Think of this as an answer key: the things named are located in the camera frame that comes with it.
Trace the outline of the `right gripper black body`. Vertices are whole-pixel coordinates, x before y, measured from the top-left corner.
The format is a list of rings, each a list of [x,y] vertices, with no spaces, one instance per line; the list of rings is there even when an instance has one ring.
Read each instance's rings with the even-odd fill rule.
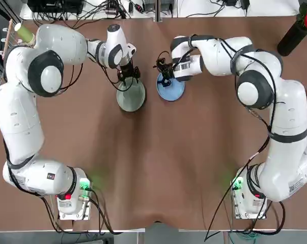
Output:
[[[174,69],[173,69],[172,63],[165,64],[165,66],[164,66],[164,77],[165,77],[165,79],[174,78]]]

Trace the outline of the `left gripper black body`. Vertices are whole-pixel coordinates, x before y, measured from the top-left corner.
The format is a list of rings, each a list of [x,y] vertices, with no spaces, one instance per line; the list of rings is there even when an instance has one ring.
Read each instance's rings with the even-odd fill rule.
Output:
[[[134,73],[132,61],[130,60],[127,64],[120,65],[120,70],[122,77],[132,77]]]

